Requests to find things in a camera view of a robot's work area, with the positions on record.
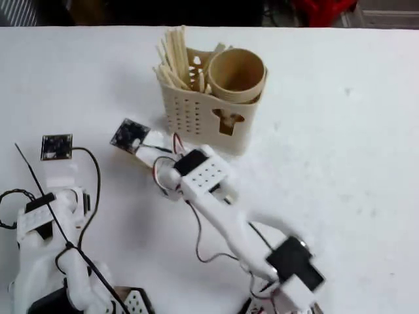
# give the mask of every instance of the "basket hole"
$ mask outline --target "basket hole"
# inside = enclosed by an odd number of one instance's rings
[[[201,64],[201,58],[199,58],[198,56],[195,56],[195,58],[194,58],[194,64],[200,65]]]
[[[225,109],[214,109],[212,113],[220,119],[219,132],[225,135],[233,135],[234,125],[244,121],[244,117]]]

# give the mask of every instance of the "chopstick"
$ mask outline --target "chopstick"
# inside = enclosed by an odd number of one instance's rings
[[[161,64],[157,68],[153,68],[157,79],[172,88],[210,94],[211,86],[206,83],[206,71],[212,58],[223,51],[225,45],[219,43],[215,47],[205,64],[202,65],[203,69],[193,77],[194,82],[191,84],[188,50],[185,45],[185,26],[181,26],[180,29],[167,30],[164,38],[165,40],[161,40],[162,48],[156,46],[161,60]]]

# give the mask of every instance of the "black antenna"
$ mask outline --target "black antenna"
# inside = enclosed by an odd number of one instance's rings
[[[31,172],[31,175],[32,175],[32,177],[33,177],[33,180],[35,180],[35,183],[36,183],[36,184],[37,184],[37,186],[38,186],[39,192],[41,193],[41,195],[42,195],[42,196],[45,196],[45,193],[44,193],[44,191],[43,191],[43,189],[42,189],[41,185],[39,184],[38,178],[37,178],[37,176],[36,176],[35,172],[33,171],[32,167],[31,167],[31,164],[30,164],[30,163],[28,162],[28,160],[26,159],[26,157],[25,157],[24,153],[20,150],[20,147],[19,147],[16,143],[14,144],[14,146],[16,146],[16,148],[17,148],[17,149],[18,149],[18,151],[19,151],[19,154],[22,156],[22,158],[24,159],[25,163],[27,164],[27,167],[29,168],[29,171]],[[65,233],[64,233],[64,231],[63,231],[63,228],[61,227],[61,224],[58,222],[57,216],[55,215],[54,211],[53,211],[53,210],[52,210],[52,208],[51,208],[51,205],[50,205],[49,203],[46,203],[46,205],[48,206],[48,209],[50,210],[50,213],[51,213],[51,215],[52,215],[52,218],[53,218],[53,219],[54,219],[54,221],[56,222],[56,224],[57,224],[57,226],[58,226],[58,229],[60,229],[60,232],[61,232],[61,234],[63,235],[63,238],[64,238],[64,240],[65,240],[65,242],[66,242],[66,245],[69,245],[69,246],[71,246],[71,247],[74,247],[74,244],[72,244],[72,243],[68,240],[67,236],[65,235]]]

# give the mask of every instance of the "beige plastic basket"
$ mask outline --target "beige plastic basket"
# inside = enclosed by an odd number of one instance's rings
[[[199,69],[206,64],[211,52],[188,48],[191,86],[199,84]],[[214,96],[172,88],[160,83],[171,132],[196,144],[208,144],[225,152],[240,155],[246,150],[250,129],[261,95],[253,103],[237,104]]]

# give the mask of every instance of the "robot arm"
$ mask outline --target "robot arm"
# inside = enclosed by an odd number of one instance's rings
[[[276,215],[234,206],[238,193],[232,184],[231,168],[209,146],[190,151],[174,164],[162,164],[158,180],[168,187],[171,199],[183,198],[200,211],[251,273],[276,282],[275,287],[280,285],[294,309],[306,309],[316,301],[315,292],[324,278],[312,265],[305,243]],[[269,256],[252,250],[249,222],[260,222],[281,232],[282,243]]]
[[[20,271],[14,282],[14,314],[50,313],[52,308],[57,313],[60,309],[105,313],[111,308],[109,293],[94,280],[94,274],[89,276],[86,263],[76,250],[67,251],[59,259],[65,276],[54,263],[65,249],[65,241],[47,204],[54,209],[69,240],[75,243],[79,236],[77,227],[87,214],[87,199],[80,188],[66,188],[36,199],[19,211]],[[109,280],[109,271],[104,265],[101,268]]]

